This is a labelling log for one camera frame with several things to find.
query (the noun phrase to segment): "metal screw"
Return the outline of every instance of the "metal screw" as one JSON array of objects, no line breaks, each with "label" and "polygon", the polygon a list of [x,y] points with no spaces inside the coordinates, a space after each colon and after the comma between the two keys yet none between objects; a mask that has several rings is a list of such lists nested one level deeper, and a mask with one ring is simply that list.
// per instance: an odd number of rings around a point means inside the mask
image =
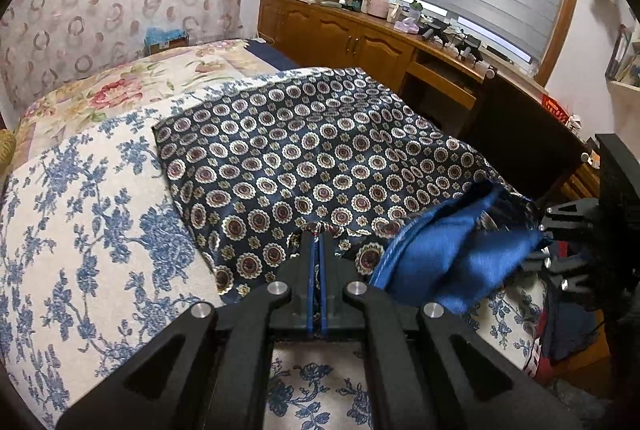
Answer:
[{"label": "metal screw", "polygon": [[287,289],[289,289],[289,286],[284,283],[284,282],[271,282],[268,286],[267,286],[267,291],[270,292],[272,295],[281,295],[283,293],[287,292]]},{"label": "metal screw", "polygon": [[444,307],[437,302],[430,302],[422,308],[428,318],[440,318],[444,314]]},{"label": "metal screw", "polygon": [[355,296],[364,295],[367,292],[367,284],[364,282],[349,282],[347,291]]},{"label": "metal screw", "polygon": [[191,316],[194,318],[206,318],[211,314],[211,305],[207,302],[199,302],[191,306]]}]

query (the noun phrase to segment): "black chair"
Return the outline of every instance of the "black chair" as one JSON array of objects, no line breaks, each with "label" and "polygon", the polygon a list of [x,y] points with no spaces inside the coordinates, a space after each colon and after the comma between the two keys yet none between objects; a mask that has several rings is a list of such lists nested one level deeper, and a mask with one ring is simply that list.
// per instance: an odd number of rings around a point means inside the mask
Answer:
[{"label": "black chair", "polygon": [[580,167],[584,144],[529,94],[485,78],[460,132],[516,190],[543,203]]}]

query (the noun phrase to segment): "navy patterned cloth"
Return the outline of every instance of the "navy patterned cloth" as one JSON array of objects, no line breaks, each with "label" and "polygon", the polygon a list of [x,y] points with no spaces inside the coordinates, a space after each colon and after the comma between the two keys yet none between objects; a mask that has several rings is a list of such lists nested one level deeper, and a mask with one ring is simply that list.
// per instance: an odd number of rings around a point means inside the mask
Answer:
[{"label": "navy patterned cloth", "polygon": [[[154,134],[175,207],[224,302],[273,281],[309,222],[331,226],[342,254],[490,178],[506,186],[506,222],[532,225],[531,203],[484,157],[360,69],[207,101]],[[369,275],[382,250],[366,245],[358,271]]]}]

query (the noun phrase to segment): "black bracket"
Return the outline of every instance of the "black bracket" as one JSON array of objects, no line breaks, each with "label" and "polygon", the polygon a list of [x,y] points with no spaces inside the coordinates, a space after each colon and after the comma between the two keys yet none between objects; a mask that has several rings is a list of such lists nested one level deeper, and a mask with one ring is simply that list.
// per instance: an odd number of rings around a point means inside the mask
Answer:
[{"label": "black bracket", "polygon": [[[330,233],[303,232],[301,249],[275,282],[239,304],[192,305],[65,412],[56,428],[261,429],[274,342],[318,338],[362,343],[376,429],[581,428],[558,400],[441,305],[396,304],[361,282],[353,262],[334,256]],[[324,331],[313,320],[308,330],[316,275],[320,282],[324,277]]]}]

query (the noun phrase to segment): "blue floral fabric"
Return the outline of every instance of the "blue floral fabric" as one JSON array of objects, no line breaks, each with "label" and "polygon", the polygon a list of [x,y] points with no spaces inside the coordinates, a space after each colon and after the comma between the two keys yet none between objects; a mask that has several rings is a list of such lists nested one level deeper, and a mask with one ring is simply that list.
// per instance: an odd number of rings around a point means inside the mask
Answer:
[{"label": "blue floral fabric", "polygon": [[[0,359],[47,428],[191,304],[222,305],[212,263],[173,205],[152,126],[208,100],[327,71],[174,96],[103,121],[9,176],[0,209]],[[544,292],[535,277],[523,280],[467,318],[516,366],[528,356]],[[358,351],[334,350],[276,349],[267,428],[370,425]]]}]

